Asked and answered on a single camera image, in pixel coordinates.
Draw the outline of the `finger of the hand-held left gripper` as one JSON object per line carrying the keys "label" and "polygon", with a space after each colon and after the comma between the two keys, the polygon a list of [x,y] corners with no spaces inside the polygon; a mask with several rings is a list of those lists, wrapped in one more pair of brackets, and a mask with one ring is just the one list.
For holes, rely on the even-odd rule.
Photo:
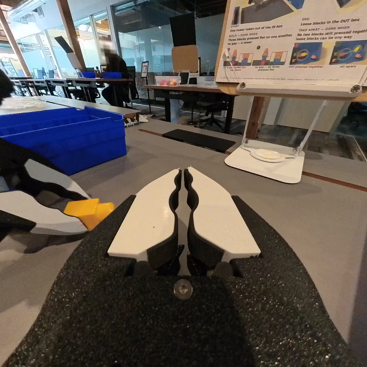
{"label": "finger of the hand-held left gripper", "polygon": [[33,196],[45,190],[72,201],[91,199],[71,177],[33,159],[19,168],[19,184]]}
{"label": "finger of the hand-held left gripper", "polygon": [[88,229],[76,217],[40,204],[25,192],[1,192],[1,228],[42,235],[80,235]]}

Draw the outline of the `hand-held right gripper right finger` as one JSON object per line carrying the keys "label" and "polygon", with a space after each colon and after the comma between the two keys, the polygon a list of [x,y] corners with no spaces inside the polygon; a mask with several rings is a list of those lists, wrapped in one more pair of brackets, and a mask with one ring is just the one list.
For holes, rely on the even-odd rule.
{"label": "hand-held right gripper right finger", "polygon": [[261,255],[234,198],[223,186],[193,167],[184,170],[184,183],[190,207],[189,255],[200,270]]}

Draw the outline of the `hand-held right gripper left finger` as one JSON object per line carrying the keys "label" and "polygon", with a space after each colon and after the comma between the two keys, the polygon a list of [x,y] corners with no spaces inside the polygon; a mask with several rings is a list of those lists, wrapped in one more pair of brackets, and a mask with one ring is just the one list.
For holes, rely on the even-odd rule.
{"label": "hand-held right gripper left finger", "polygon": [[146,261],[153,270],[175,258],[181,179],[181,169],[174,169],[135,195],[108,249],[109,256]]}

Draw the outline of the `blue plastic bin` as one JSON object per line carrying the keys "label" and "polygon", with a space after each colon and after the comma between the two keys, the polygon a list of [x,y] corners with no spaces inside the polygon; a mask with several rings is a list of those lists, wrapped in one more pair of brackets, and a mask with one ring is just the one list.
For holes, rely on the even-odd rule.
{"label": "blue plastic bin", "polygon": [[86,106],[1,115],[1,138],[67,175],[127,154],[124,114]]}

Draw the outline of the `yellow toy block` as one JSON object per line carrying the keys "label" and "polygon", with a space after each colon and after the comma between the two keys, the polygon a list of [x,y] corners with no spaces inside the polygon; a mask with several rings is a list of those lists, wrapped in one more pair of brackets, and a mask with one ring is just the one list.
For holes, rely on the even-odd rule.
{"label": "yellow toy block", "polygon": [[99,199],[87,199],[69,202],[63,213],[78,218],[88,231],[91,231],[114,210],[113,203],[102,203]]}

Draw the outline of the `clear plastic bag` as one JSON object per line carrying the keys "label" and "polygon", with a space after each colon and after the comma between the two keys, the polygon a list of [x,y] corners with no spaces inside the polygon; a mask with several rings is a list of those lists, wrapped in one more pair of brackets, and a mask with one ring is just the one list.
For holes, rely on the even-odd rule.
{"label": "clear plastic bag", "polygon": [[3,99],[0,107],[1,111],[9,110],[12,113],[41,110],[43,108],[45,108],[45,105],[41,101],[31,97],[9,97]]}

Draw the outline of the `white board stand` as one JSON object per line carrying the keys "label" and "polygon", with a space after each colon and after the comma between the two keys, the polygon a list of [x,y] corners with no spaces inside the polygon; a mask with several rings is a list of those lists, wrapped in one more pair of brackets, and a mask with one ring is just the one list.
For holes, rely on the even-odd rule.
{"label": "white board stand", "polygon": [[247,138],[249,113],[241,145],[224,160],[224,163],[231,168],[278,182],[299,183],[304,166],[305,153],[303,148],[327,104],[327,100],[322,102],[305,137],[300,145],[294,149]]}

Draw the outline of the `black table mat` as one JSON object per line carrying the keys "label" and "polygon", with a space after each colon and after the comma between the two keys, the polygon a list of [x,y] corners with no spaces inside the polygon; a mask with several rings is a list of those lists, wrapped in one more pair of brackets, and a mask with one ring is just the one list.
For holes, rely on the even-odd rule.
{"label": "black table mat", "polygon": [[235,145],[235,141],[204,135],[197,132],[175,129],[162,134],[164,138],[211,149],[216,152],[225,153]]}

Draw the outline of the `white plastic parts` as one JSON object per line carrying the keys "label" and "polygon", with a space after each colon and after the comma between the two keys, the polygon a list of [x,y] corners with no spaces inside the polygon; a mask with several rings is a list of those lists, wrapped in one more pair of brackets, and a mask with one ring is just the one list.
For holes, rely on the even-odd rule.
{"label": "white plastic parts", "polygon": [[124,116],[124,126],[130,127],[130,126],[138,125],[140,123],[149,122],[149,118],[151,116],[152,116],[151,114],[143,115],[139,113],[125,115]]}

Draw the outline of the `wooden desk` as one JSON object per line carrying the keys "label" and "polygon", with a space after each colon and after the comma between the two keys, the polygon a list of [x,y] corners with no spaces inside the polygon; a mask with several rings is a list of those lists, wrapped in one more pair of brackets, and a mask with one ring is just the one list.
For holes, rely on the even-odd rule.
{"label": "wooden desk", "polygon": [[226,116],[225,125],[224,125],[224,133],[230,134],[235,95],[227,94],[221,91],[218,87],[215,87],[215,88],[198,87],[196,85],[176,85],[176,86],[144,85],[144,89],[152,89],[154,91],[158,90],[163,95],[161,98],[165,100],[165,119],[168,122],[171,122],[171,112],[170,112],[169,100],[171,99],[182,100],[182,97],[180,96],[176,97],[172,93],[178,93],[178,92],[189,93],[190,94],[189,100],[192,100],[192,98],[194,97],[194,94],[199,94],[199,93],[223,94],[226,97],[226,101],[228,102],[227,116]]}
{"label": "wooden desk", "polygon": [[113,85],[130,85],[134,82],[133,79],[104,79],[104,78],[66,78],[67,83],[71,83],[74,87],[81,87],[86,95],[86,101],[95,103],[96,98],[91,94],[91,88],[97,88],[99,84]]}

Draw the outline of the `wooden column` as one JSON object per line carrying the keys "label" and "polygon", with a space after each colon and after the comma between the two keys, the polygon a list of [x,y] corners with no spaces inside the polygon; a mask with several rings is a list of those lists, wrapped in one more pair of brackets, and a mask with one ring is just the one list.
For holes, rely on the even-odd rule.
{"label": "wooden column", "polygon": [[3,11],[2,8],[0,8],[0,24],[1,24],[1,27],[2,27],[4,33],[7,37],[7,40],[9,42],[9,44],[12,47],[13,52],[16,54],[16,56],[18,58],[18,61],[21,65],[23,73],[25,74],[25,76],[31,77],[31,73],[30,73],[30,71],[27,67],[27,64],[26,64],[26,62],[23,58],[21,50],[20,50],[20,48],[19,48],[19,46],[18,46],[18,44],[17,44],[17,42],[16,42],[16,40],[15,40],[13,34],[12,34],[12,31],[9,27],[9,24],[7,22],[7,19],[5,17],[5,14],[4,14],[4,11]]}
{"label": "wooden column", "polygon": [[83,58],[83,54],[81,52],[80,44],[78,41],[76,29],[74,26],[73,18],[71,15],[70,7],[67,0],[56,0],[58,10],[60,12],[63,25],[65,27],[65,31],[67,34],[67,38],[70,43],[70,47],[73,49],[74,53],[79,59],[79,62],[82,66],[80,71],[85,71],[85,61]]}

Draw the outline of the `tilted black white panel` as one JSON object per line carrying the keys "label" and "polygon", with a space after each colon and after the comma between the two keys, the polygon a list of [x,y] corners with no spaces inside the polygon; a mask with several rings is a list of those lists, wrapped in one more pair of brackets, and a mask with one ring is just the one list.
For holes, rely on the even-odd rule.
{"label": "tilted black white panel", "polygon": [[79,62],[79,59],[76,56],[76,54],[74,53],[73,49],[67,43],[67,41],[62,36],[57,36],[54,39],[61,46],[61,48],[66,52],[67,58],[70,61],[72,67],[80,71],[82,69],[82,66]]}

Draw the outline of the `black office chair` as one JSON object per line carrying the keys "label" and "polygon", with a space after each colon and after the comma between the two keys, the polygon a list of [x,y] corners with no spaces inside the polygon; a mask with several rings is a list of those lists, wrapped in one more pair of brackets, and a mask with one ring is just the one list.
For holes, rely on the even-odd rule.
{"label": "black office chair", "polygon": [[224,127],[222,126],[222,122],[214,117],[214,113],[216,112],[222,112],[227,110],[227,103],[226,102],[218,102],[218,103],[212,103],[205,106],[206,112],[205,112],[205,119],[198,120],[195,122],[193,120],[193,108],[192,108],[192,116],[191,120],[187,121],[186,124],[188,126],[195,126],[200,129],[204,129],[205,127],[213,127],[216,126],[219,128],[220,132],[224,132]]}

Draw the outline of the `cork panel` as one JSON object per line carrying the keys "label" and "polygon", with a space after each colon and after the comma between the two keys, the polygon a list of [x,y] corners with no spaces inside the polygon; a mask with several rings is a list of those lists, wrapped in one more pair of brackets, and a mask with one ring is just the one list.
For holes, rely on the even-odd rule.
{"label": "cork panel", "polygon": [[189,71],[197,73],[199,71],[199,56],[197,45],[185,45],[173,47],[171,51],[173,71]]}

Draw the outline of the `wooden post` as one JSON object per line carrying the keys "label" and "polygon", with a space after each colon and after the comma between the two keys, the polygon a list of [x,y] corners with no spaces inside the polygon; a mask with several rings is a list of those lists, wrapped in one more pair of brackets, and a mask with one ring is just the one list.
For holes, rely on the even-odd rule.
{"label": "wooden post", "polygon": [[266,100],[267,98],[264,96],[256,96],[253,98],[245,134],[246,138],[248,139],[254,140],[257,137],[260,120],[264,112]]}

